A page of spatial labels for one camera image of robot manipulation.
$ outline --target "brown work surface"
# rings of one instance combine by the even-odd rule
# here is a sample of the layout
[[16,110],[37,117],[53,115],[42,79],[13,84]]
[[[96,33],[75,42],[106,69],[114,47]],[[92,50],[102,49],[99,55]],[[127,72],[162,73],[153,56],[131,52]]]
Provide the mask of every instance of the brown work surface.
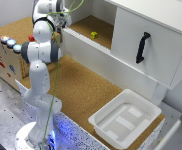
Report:
[[[56,63],[48,65],[51,82],[49,94],[53,94],[54,91],[56,67]],[[24,78],[21,83],[30,88],[29,77]],[[56,97],[63,102],[62,112],[111,150],[114,150],[114,148],[95,133],[93,126],[88,122],[88,118],[120,92],[122,92],[122,89],[74,61],[69,56],[60,59]],[[136,150],[163,119],[164,116],[160,115],[128,150]]]
[[88,37],[89,39],[92,39],[92,32],[97,32],[98,38],[92,40],[111,49],[114,30],[113,25],[106,23],[94,16],[89,16],[72,24],[69,28]]
[[15,39],[17,44],[22,45],[29,41],[28,36],[31,34],[33,34],[33,23],[31,17],[27,17],[0,27],[0,42],[1,36],[7,35],[11,39]]

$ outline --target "black handle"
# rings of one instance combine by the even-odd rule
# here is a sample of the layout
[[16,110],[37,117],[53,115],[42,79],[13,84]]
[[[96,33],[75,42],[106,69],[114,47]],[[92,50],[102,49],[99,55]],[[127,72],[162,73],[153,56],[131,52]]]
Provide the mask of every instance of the black handle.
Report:
[[144,32],[144,36],[142,37],[138,49],[138,54],[136,57],[136,63],[139,64],[144,60],[144,57],[142,57],[144,46],[145,46],[145,40],[148,39],[151,35],[147,32]]

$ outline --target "yellow object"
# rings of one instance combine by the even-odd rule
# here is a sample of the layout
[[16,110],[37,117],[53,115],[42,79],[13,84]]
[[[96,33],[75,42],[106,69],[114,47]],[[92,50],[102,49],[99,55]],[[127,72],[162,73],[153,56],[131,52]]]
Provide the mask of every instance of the yellow object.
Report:
[[97,32],[92,32],[92,33],[91,33],[91,38],[92,38],[92,39],[98,38],[98,33],[97,33]]

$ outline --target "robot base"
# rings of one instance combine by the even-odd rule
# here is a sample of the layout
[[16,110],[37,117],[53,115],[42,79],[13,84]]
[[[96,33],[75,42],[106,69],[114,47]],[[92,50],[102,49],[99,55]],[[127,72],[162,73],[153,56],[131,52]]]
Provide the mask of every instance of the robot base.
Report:
[[[23,126],[17,132],[16,138],[15,138],[15,150],[40,150],[39,148],[34,149],[30,147],[26,141],[26,137],[28,136],[29,132],[31,131],[31,129],[34,127],[35,124],[36,124],[35,122],[29,123]],[[60,139],[56,140],[56,142],[57,142],[56,144],[59,145]]]

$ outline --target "cardboard box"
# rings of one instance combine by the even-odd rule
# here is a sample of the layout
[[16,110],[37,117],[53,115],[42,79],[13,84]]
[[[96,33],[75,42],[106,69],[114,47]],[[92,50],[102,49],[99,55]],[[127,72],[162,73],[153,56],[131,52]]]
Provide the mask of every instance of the cardboard box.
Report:
[[21,54],[0,43],[0,77],[19,91],[15,79],[20,81],[29,74],[29,65],[23,60]]

